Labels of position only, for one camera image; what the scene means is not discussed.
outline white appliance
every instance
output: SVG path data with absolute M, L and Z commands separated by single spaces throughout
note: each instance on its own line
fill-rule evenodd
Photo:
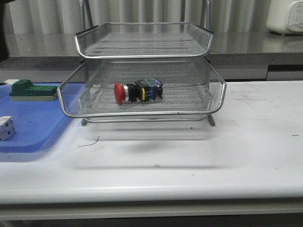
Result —
M 303 34 L 303 0 L 271 0 L 267 29 L 280 34 Z

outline tray leg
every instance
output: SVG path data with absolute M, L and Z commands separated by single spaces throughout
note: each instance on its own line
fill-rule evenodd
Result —
M 207 120 L 208 120 L 208 122 L 209 122 L 209 124 L 210 124 L 211 126 L 215 126 L 215 125 L 216 125 L 216 122 L 214 121 L 214 118 L 213 118 L 213 116 L 212 116 L 211 114 L 209 114 L 209 115 L 207 116 Z
M 82 126 L 87 125 L 87 121 L 85 120 L 85 118 L 82 118 L 81 125 L 82 125 Z

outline mesh tray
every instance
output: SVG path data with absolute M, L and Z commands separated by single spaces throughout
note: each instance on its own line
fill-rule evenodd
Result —
M 156 77 L 163 99 L 149 102 L 115 100 L 115 82 L 134 83 Z M 58 88 L 63 112 L 100 122 L 201 120 L 223 103 L 225 81 L 204 57 L 87 60 Z
M 213 34 L 188 22 L 108 23 L 78 33 L 85 58 L 152 58 L 206 55 Z

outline green terminal block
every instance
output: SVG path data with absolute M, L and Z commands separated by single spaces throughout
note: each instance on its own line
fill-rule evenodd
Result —
M 12 101 L 54 101 L 58 98 L 57 86 L 34 85 L 29 79 L 14 83 L 9 95 Z

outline white table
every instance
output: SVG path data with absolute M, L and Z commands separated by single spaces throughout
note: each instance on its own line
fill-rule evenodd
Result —
M 0 162 L 0 219 L 303 212 L 302 113 L 303 81 L 259 81 L 227 84 L 215 127 L 72 120 Z

